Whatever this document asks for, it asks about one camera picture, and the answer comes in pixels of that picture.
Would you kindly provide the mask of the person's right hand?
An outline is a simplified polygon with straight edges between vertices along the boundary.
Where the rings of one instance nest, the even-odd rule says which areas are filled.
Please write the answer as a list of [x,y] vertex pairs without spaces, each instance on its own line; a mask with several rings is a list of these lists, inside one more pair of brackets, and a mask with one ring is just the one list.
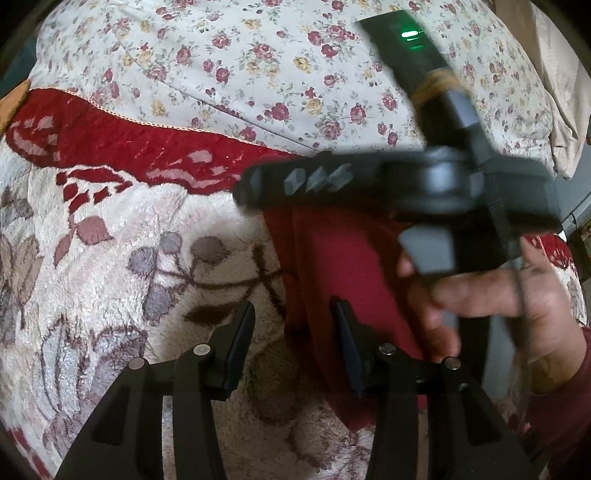
[[444,313],[479,318],[525,316],[532,389],[547,394],[590,372],[589,340],[570,311],[566,292],[545,254],[521,240],[523,266],[454,275],[428,284],[403,253],[397,274],[408,280],[407,301],[432,360],[457,357],[461,340]]

